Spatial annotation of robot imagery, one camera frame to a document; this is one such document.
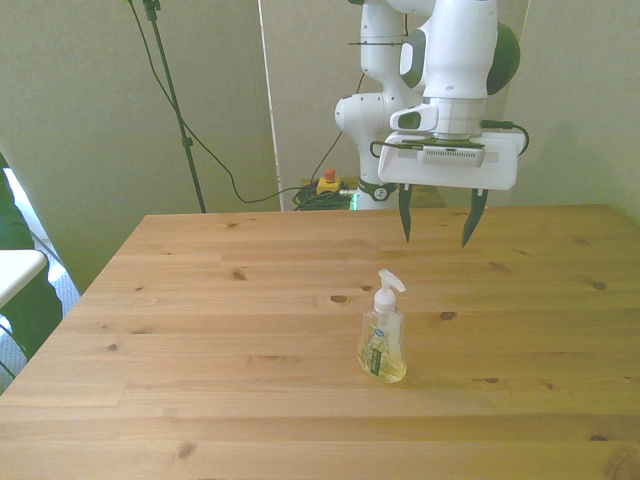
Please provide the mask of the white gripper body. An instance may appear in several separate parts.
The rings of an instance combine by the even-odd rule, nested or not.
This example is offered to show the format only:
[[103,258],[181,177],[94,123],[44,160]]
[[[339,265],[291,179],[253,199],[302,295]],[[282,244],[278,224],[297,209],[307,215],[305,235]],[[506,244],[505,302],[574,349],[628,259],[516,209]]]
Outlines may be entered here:
[[380,150],[378,177],[388,183],[508,190],[517,176],[519,135],[483,133],[439,140],[393,133]]

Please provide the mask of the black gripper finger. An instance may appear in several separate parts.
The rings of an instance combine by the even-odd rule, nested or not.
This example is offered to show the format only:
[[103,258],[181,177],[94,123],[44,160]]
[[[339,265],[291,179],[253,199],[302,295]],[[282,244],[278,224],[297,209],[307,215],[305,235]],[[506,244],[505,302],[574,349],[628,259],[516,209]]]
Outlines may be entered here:
[[470,212],[465,221],[462,238],[461,238],[461,246],[465,247],[470,241],[476,227],[478,226],[484,209],[486,207],[486,202],[488,199],[488,190],[487,189],[473,189],[471,191],[471,204],[470,204]]
[[410,213],[410,203],[412,199],[413,186],[411,184],[399,185],[398,207],[402,229],[406,242],[410,241],[412,219]]

